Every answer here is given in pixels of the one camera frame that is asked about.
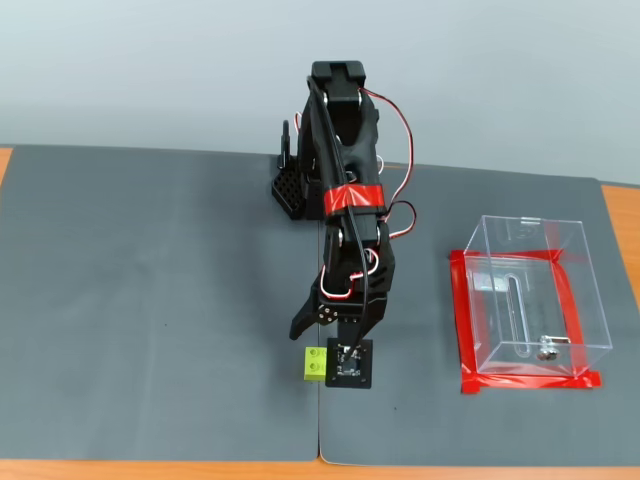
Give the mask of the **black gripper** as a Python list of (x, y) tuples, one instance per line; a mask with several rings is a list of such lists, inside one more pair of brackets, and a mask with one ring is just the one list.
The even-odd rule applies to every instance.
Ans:
[(291, 321), (289, 338), (297, 340), (313, 325), (326, 326), (338, 321), (339, 340), (361, 340), (385, 315), (388, 293), (370, 290), (368, 306), (363, 311), (364, 296), (352, 293), (348, 299), (329, 299), (320, 290), (319, 280), (311, 288), (312, 294)]

